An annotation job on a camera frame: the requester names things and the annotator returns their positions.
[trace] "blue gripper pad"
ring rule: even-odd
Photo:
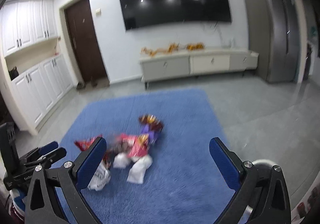
[[[238,191],[241,186],[240,173],[214,138],[210,140],[209,151],[228,187]]]
[[[107,142],[104,138],[101,138],[99,142],[96,144],[96,146],[87,155],[86,159],[83,161],[76,173],[78,189],[81,190],[87,188],[106,150]]]
[[[53,141],[50,144],[47,144],[44,147],[41,147],[39,149],[39,155],[46,155],[57,148],[58,148],[58,143],[56,141]]]

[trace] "black bag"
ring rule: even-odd
[[[9,75],[11,80],[19,76],[19,73],[17,71],[17,67],[15,66],[11,71],[9,71]]]

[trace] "blue carpet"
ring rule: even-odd
[[[102,223],[213,223],[233,195],[209,153],[213,137],[228,146],[207,95],[199,89],[155,92],[89,104],[61,141],[74,160],[74,140],[102,133],[108,140],[121,132],[138,134],[138,116],[154,114],[164,123],[162,137],[151,148],[153,164],[142,185],[127,183],[130,167],[111,169],[111,181],[100,192],[82,194]],[[62,206],[75,223],[65,200]]]

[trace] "light switch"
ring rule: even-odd
[[[100,16],[101,15],[101,8],[96,9],[96,16]]]

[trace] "white tv stand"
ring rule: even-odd
[[[153,57],[141,54],[139,62],[147,89],[149,82],[157,80],[256,69],[258,55],[240,48],[206,48],[156,54]]]

